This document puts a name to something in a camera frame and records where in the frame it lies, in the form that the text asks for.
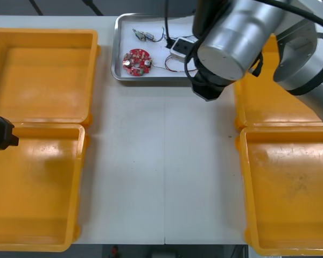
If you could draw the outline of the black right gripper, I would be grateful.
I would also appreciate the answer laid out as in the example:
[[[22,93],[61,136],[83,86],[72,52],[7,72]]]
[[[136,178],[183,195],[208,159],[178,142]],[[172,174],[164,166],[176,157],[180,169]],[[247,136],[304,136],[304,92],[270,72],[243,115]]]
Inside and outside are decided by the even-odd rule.
[[[219,98],[224,88],[228,86],[228,80],[208,71],[197,71],[193,77],[197,82],[192,83],[193,92],[205,101],[213,101]]]

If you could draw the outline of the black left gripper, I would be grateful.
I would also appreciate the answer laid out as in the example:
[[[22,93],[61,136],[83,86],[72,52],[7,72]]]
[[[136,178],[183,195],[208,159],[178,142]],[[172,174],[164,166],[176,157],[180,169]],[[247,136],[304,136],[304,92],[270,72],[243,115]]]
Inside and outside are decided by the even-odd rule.
[[[3,117],[0,117],[0,151],[9,146],[18,146],[19,138],[13,135],[15,126]]]

